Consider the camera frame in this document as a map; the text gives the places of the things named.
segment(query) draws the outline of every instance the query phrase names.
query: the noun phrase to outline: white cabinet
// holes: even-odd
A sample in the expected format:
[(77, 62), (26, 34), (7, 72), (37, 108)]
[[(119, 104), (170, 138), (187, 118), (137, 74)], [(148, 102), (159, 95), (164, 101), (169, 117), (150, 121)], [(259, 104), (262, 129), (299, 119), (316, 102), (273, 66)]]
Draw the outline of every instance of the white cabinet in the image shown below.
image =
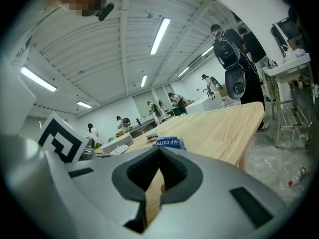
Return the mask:
[(210, 97), (208, 96), (202, 97), (201, 99), (187, 106), (186, 110), (188, 114), (202, 113), (206, 111), (220, 109), (222, 108), (221, 106), (222, 103), (223, 103), (223, 100), (220, 96), (220, 93), (215, 92), (214, 95)]

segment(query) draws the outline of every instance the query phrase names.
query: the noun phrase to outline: person wearing black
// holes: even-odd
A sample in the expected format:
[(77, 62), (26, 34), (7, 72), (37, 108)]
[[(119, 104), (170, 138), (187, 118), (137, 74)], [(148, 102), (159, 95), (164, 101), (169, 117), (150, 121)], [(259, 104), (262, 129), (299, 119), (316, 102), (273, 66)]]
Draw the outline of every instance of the person wearing black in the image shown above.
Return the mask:
[(266, 52), (253, 32), (248, 33), (248, 30), (244, 27), (241, 27), (238, 32), (246, 46), (247, 55), (250, 56), (252, 61), (255, 63), (259, 80), (264, 83), (264, 87), (267, 92), (266, 100), (270, 102), (272, 96), (271, 93), (274, 90), (272, 89), (271, 84), (268, 84), (263, 73), (263, 67), (267, 60)]
[(248, 57), (251, 56), (255, 64), (263, 60), (266, 56), (266, 52), (253, 32), (248, 33), (248, 30), (244, 27), (241, 27), (238, 32), (246, 46)]
[[(261, 102), (265, 108), (263, 91), (259, 83), (258, 74), (254, 68), (254, 65), (252, 64), (252, 58), (251, 57), (249, 58), (250, 55), (244, 55), (244, 54), (247, 54), (247, 49), (243, 39), (234, 29), (228, 29), (223, 31), (221, 27), (217, 24), (212, 25), (210, 27), (210, 30), (211, 30), (211, 33), (215, 36), (215, 39), (224, 38), (227, 41), (235, 44), (237, 48), (240, 51), (242, 51), (239, 63), (244, 68), (247, 68), (247, 65), (249, 65), (248, 72), (245, 72), (246, 90), (244, 95), (240, 99), (241, 103), (247, 104), (252, 102)], [(265, 122), (265, 123), (261, 122), (261, 124), (258, 127), (258, 130), (266, 129), (268, 127), (269, 127), (268, 122)]]
[(182, 114), (187, 114), (187, 110), (185, 108), (185, 104), (187, 104), (187, 100), (182, 95), (173, 94), (169, 92), (168, 97), (174, 101), (175, 104), (177, 104), (177, 107), (179, 108), (180, 112)]

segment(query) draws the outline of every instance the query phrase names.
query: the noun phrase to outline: blue package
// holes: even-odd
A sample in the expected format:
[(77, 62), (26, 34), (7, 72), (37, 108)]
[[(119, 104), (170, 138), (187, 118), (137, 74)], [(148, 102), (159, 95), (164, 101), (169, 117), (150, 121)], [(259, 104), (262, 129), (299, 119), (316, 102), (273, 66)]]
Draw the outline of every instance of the blue package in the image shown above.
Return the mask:
[(177, 139), (177, 137), (162, 137), (153, 144), (153, 147), (170, 147), (186, 150), (184, 141)]

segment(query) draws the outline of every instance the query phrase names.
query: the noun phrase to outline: white wall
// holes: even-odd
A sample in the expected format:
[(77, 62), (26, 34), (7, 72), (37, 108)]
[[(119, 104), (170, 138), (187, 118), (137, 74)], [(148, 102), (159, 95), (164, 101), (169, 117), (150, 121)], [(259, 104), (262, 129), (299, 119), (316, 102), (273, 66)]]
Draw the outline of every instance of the white wall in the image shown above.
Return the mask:
[(167, 93), (172, 92), (170, 85), (165, 85), (164, 88), (165, 88)]
[(167, 109), (170, 109), (170, 102), (169, 102), (169, 99), (167, 98), (167, 96), (165, 95), (164, 91), (163, 91), (163, 88), (160, 87), (160, 88), (157, 88), (155, 89), (155, 93), (157, 94), (157, 97), (159, 98), (159, 100), (162, 101), (162, 103), (165, 105), (165, 107)]
[(206, 95), (206, 93), (203, 93), (207, 86), (206, 81), (201, 78), (203, 74), (213, 76), (220, 84), (225, 83), (225, 69), (214, 56), (190, 75), (187, 75), (182, 81), (172, 82), (171, 86), (175, 93), (184, 96), (186, 99), (197, 100)]
[(134, 100), (135, 105), (136, 105), (137, 109), (139, 110), (139, 113), (142, 117), (149, 116), (148, 102), (151, 102), (151, 103), (157, 105), (157, 102), (154, 99), (151, 91), (147, 91), (147, 92), (144, 92), (144, 93), (139, 94), (137, 96), (134, 96), (133, 100)]
[(132, 97), (126, 97), (92, 111), (78, 119), (71, 119), (68, 123), (81, 135), (87, 135), (88, 123), (92, 123), (103, 142), (115, 136), (120, 130), (116, 116), (129, 118), (132, 126), (136, 126), (136, 118), (141, 118)]
[[(41, 124), (44, 125), (45, 119), (41, 119)], [(39, 140), (40, 137), (40, 123), (39, 119), (26, 118), (21, 129), (20, 135), (26, 138), (31, 138), (35, 141)]]

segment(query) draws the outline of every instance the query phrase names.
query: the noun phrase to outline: white counter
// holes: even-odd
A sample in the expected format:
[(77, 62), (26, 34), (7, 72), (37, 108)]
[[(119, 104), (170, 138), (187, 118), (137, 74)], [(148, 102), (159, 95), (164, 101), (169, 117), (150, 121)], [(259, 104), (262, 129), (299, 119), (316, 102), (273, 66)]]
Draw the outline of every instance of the white counter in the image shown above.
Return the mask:
[(306, 53), (304, 56), (300, 58), (295, 58), (291, 61), (288, 61), (285, 64), (279, 65), (272, 69), (265, 67), (264, 72), (272, 77), (280, 75), (282, 73), (289, 74), (289, 73), (293, 73), (297, 71), (299, 66), (304, 65), (310, 61), (311, 61), (310, 55), (309, 53)]
[(198, 99), (196, 102), (192, 103), (191, 105), (186, 107), (188, 114), (196, 114), (202, 113), (206, 111), (211, 111), (215, 109), (220, 109), (223, 100), (220, 96), (219, 92), (215, 92), (214, 95), (208, 97), (202, 97)]

